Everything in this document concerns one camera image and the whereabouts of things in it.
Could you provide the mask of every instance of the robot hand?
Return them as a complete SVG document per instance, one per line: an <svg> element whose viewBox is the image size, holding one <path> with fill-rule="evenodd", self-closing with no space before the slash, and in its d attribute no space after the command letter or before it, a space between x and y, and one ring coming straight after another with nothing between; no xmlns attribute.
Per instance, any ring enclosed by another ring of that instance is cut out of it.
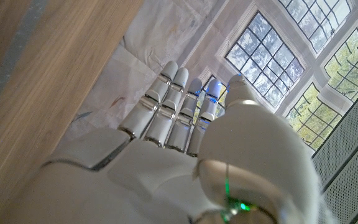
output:
<svg viewBox="0 0 358 224"><path fill-rule="evenodd" d="M235 75L224 116L213 80L191 132L202 83L179 110L187 79L168 62L117 130L54 153L1 223L317 223L317 174L289 124Z"/></svg>

